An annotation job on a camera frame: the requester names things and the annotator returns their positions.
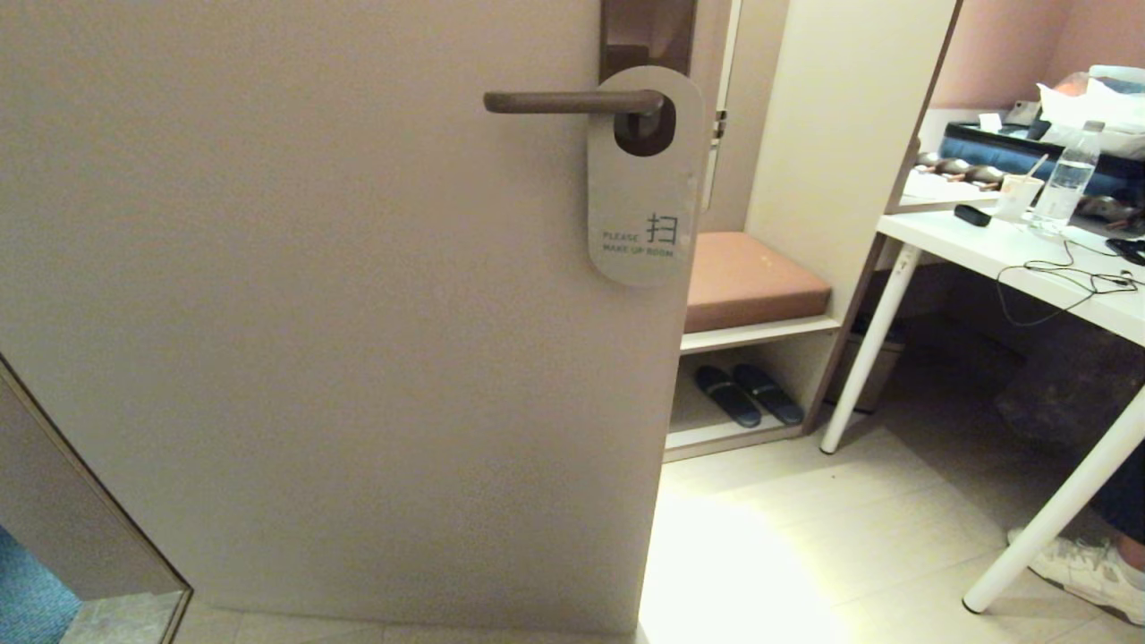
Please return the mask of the framed floor mirror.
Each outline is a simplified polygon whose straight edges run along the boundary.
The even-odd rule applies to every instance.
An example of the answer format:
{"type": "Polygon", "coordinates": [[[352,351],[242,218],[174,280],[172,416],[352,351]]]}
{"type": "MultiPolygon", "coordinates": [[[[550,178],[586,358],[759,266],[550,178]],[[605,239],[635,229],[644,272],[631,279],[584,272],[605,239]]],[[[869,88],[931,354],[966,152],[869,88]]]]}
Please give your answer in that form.
{"type": "Polygon", "coordinates": [[[0,526],[82,600],[173,595],[153,644],[174,644],[194,590],[0,353],[0,526]]]}

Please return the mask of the white sneaker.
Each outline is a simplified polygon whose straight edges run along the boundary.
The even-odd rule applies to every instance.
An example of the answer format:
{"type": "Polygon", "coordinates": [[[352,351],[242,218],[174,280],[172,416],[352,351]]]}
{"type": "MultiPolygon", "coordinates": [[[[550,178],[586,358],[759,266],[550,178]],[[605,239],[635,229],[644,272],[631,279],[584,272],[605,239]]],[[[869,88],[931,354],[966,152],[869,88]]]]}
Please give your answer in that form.
{"type": "Polygon", "coordinates": [[[1122,533],[1100,545],[1055,537],[1028,570],[1128,623],[1145,627],[1145,545],[1122,533]]]}

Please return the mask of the dark trouser leg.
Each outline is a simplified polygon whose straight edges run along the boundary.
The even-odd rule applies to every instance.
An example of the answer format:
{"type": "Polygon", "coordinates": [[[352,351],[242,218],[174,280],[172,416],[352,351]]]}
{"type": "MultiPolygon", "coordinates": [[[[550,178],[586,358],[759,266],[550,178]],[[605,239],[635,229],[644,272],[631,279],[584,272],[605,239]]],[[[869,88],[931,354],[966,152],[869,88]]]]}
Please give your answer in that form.
{"type": "Polygon", "coordinates": [[[1145,574],[1145,451],[1134,451],[1090,505],[1115,531],[1114,545],[1121,558],[1145,574]]]}

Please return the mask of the white table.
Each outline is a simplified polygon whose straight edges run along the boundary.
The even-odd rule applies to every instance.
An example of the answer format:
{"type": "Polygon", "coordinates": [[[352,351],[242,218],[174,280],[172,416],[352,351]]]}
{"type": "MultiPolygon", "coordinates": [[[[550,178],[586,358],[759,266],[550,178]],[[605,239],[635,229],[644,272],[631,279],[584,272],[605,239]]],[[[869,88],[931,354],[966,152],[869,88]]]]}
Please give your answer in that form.
{"type": "MultiPolygon", "coordinates": [[[[837,449],[845,435],[874,359],[903,301],[905,290],[911,284],[919,257],[925,253],[997,278],[1001,285],[1145,347],[1145,267],[1118,257],[1099,235],[1072,225],[1059,238],[1022,231],[1013,223],[974,227],[963,223],[949,209],[881,215],[876,231],[879,243],[895,239],[901,246],[819,443],[827,455],[837,449]]],[[[1034,555],[1067,526],[1142,443],[1145,443],[1145,385],[1055,496],[1030,518],[1022,534],[963,595],[963,607],[973,614],[989,608],[1028,567],[1034,555]]]]}

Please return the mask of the cream bench shelf unit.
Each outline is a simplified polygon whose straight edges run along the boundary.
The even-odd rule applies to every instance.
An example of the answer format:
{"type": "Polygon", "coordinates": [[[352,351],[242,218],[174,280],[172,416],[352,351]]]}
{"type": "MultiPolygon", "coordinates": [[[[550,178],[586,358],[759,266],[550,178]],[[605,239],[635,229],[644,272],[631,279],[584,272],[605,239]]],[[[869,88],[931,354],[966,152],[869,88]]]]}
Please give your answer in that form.
{"type": "Polygon", "coordinates": [[[818,317],[684,333],[668,463],[818,429],[878,256],[877,221],[903,191],[962,3],[732,0],[718,95],[728,117],[713,143],[700,235],[747,233],[831,293],[818,317]],[[763,423],[739,427],[694,382],[703,364],[735,382],[741,363],[802,406],[802,425],[787,427],[748,395],[763,423]]]}

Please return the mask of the white paper sheet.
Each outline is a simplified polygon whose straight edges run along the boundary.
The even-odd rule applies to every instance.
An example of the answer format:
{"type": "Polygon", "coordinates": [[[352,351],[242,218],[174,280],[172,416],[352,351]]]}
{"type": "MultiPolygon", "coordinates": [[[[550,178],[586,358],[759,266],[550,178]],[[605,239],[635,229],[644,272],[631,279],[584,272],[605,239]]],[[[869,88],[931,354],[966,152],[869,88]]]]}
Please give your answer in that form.
{"type": "Polygon", "coordinates": [[[913,213],[951,209],[957,204],[993,205],[998,191],[985,191],[972,183],[949,181],[943,175],[910,171],[891,213],[913,213]]]}

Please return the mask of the brown metal lock plate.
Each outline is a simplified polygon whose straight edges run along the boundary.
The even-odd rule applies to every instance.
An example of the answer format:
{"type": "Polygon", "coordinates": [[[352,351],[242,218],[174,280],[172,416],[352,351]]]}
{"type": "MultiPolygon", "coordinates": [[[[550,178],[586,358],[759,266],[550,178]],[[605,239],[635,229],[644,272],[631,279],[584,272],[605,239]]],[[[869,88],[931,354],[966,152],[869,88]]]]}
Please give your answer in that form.
{"type": "MultiPolygon", "coordinates": [[[[690,73],[690,45],[698,0],[602,0],[598,80],[631,68],[658,66],[690,73]]],[[[676,105],[664,97],[653,113],[618,113],[616,143],[635,157],[653,157],[674,141],[676,105]]]]}

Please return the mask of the beige waste bin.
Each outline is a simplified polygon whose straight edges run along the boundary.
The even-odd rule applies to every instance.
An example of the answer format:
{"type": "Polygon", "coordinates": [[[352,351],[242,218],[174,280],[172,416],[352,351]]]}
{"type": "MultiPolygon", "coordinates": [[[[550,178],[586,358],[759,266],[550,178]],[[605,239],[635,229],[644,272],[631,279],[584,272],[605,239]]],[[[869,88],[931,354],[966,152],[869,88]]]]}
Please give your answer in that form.
{"type": "MultiPolygon", "coordinates": [[[[842,395],[847,376],[856,360],[858,351],[868,331],[871,315],[860,313],[851,327],[838,364],[835,366],[834,379],[827,387],[826,403],[836,405],[842,395]]],[[[872,363],[871,371],[864,383],[855,407],[855,413],[875,413],[879,406],[883,392],[895,371],[895,367],[905,351],[905,332],[895,321],[890,325],[885,339],[872,363]]]]}

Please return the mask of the white paper cup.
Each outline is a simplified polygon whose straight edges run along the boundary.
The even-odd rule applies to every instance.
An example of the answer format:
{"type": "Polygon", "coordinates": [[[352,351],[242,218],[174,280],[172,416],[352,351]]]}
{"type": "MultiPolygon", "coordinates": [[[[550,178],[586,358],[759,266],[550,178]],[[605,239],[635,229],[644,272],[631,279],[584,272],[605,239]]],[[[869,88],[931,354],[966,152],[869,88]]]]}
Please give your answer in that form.
{"type": "Polygon", "coordinates": [[[1006,173],[998,186],[998,201],[994,219],[1006,223],[1022,223],[1030,204],[1039,197],[1043,186],[1044,181],[1040,178],[1006,173]]]}

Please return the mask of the dark blue slipper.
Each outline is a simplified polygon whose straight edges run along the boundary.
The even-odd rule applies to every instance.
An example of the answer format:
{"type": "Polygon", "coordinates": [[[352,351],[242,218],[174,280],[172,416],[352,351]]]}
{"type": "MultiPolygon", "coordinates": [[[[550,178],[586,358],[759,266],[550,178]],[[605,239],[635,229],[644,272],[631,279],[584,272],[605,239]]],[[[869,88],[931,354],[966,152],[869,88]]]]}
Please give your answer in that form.
{"type": "Polygon", "coordinates": [[[763,423],[763,413],[722,369],[710,364],[700,366],[694,372],[694,382],[739,427],[757,429],[763,423]]]}
{"type": "Polygon", "coordinates": [[[776,380],[755,364],[741,363],[733,367],[733,379],[756,403],[769,413],[769,416],[781,421],[787,427],[802,425],[805,421],[802,406],[776,380]]]}

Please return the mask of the brown glossy object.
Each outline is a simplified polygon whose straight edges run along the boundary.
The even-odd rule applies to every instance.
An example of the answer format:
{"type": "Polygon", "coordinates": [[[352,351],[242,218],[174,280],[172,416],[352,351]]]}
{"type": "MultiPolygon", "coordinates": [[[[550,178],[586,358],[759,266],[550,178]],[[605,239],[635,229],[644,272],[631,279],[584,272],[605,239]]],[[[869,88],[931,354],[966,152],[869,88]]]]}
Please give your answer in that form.
{"type": "Polygon", "coordinates": [[[964,159],[941,157],[937,152],[919,152],[913,168],[947,182],[965,183],[978,191],[997,191],[1006,178],[1005,171],[993,165],[971,165],[964,159]]]}

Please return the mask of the clear plastic water bottle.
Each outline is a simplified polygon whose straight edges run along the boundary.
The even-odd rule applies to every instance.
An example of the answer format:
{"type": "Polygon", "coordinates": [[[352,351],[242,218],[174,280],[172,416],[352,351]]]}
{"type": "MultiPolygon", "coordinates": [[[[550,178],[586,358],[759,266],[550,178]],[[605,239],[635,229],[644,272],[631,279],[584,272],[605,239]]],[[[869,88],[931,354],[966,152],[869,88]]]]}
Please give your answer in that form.
{"type": "Polygon", "coordinates": [[[1071,134],[1030,212],[1033,231],[1063,235],[1096,172],[1101,154],[1099,139],[1105,127],[1104,121],[1085,121],[1081,129],[1071,134]]]}

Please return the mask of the white plastic bag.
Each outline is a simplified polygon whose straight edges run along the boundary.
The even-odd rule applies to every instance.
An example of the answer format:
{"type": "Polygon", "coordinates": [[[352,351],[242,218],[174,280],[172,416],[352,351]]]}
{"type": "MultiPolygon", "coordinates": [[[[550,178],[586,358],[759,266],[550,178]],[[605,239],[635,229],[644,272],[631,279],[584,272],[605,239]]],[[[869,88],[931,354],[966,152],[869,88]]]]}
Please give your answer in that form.
{"type": "Polygon", "coordinates": [[[1055,87],[1039,84],[1039,102],[1048,123],[1041,141],[1063,147],[1087,121],[1100,121],[1104,155],[1145,160],[1145,68],[1093,65],[1055,87]]]}

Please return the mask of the light grey door hanger sign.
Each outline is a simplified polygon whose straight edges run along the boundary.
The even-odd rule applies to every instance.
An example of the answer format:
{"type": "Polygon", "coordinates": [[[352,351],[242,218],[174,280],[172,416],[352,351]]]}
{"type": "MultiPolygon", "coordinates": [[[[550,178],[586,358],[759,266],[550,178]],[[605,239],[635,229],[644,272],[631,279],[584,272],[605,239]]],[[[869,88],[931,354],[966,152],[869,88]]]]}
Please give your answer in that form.
{"type": "Polygon", "coordinates": [[[597,270],[622,285],[660,288],[687,276],[695,219],[702,203],[711,121],[698,85],[676,70],[631,68],[603,91],[657,91],[673,113],[658,154],[629,152],[613,115],[590,115],[586,135],[589,256],[597,270]]]}

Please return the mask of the brown bench cushion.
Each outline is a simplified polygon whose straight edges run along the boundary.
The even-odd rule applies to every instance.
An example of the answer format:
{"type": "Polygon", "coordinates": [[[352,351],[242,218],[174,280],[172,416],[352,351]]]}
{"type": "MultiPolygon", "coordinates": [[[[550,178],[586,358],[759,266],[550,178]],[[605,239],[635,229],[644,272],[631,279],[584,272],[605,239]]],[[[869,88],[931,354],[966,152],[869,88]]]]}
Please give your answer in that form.
{"type": "Polygon", "coordinates": [[[821,277],[742,231],[698,236],[684,333],[764,325],[826,314],[821,277]]]}

